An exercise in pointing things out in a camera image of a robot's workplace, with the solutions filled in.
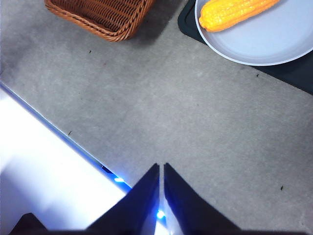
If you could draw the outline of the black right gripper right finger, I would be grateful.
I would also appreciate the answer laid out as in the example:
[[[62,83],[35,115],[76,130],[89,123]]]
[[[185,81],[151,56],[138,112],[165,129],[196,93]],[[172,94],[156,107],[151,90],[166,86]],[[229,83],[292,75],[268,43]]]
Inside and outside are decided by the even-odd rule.
[[[165,198],[183,232],[233,232],[240,228],[202,199],[169,164],[164,165]]]

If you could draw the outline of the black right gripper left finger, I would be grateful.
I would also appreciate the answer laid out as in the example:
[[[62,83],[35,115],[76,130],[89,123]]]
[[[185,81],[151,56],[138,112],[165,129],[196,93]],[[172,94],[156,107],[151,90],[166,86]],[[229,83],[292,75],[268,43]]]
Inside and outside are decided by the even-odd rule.
[[[89,232],[154,232],[159,207],[159,165],[154,164],[117,204],[87,227]]]

